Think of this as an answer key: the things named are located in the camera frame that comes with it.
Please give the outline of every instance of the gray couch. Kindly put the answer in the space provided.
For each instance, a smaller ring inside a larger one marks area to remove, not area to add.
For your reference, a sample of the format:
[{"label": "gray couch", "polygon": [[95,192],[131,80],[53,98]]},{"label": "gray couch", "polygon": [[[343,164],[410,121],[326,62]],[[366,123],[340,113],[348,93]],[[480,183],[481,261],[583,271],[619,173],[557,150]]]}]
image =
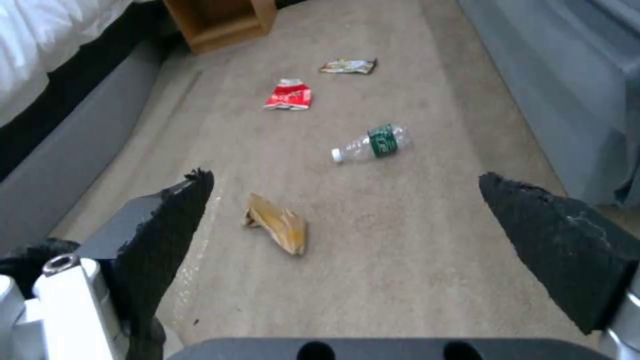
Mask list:
[{"label": "gray couch", "polygon": [[568,195],[640,203],[640,1],[459,0]]},{"label": "gray couch", "polygon": [[0,255],[44,240],[127,141],[162,62],[142,43],[0,183]]}]

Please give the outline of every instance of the bottle cap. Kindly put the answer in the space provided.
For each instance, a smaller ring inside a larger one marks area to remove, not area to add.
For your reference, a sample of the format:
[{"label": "bottle cap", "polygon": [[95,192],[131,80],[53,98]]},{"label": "bottle cap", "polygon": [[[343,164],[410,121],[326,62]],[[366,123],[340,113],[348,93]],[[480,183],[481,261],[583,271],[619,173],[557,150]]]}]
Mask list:
[{"label": "bottle cap", "polygon": [[333,156],[333,160],[337,163],[342,162],[342,154],[340,153],[340,149],[331,150],[331,155]]}]

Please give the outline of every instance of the wooden cabinet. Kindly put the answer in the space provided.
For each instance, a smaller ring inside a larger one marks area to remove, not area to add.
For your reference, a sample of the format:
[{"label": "wooden cabinet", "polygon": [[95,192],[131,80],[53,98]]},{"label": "wooden cabinet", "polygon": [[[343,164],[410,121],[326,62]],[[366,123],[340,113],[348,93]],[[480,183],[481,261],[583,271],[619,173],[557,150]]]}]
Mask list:
[{"label": "wooden cabinet", "polygon": [[164,0],[191,50],[217,49],[271,30],[274,0]]}]

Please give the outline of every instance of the red wrapper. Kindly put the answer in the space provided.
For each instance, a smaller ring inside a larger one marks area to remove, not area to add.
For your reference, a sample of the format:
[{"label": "red wrapper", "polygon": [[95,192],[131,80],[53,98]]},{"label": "red wrapper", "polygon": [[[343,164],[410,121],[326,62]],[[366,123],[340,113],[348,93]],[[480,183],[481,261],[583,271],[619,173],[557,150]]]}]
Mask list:
[{"label": "red wrapper", "polygon": [[300,79],[281,79],[265,109],[307,110],[311,105],[311,89]]}]

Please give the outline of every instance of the water bottle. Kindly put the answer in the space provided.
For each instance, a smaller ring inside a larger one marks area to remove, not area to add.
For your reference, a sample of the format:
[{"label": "water bottle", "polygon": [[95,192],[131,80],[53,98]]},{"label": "water bottle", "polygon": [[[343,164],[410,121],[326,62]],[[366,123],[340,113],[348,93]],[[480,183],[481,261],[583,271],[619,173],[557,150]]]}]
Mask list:
[{"label": "water bottle", "polygon": [[331,151],[333,160],[367,160],[384,158],[409,145],[411,140],[405,127],[387,124],[369,130],[366,135],[353,140],[349,145]]}]

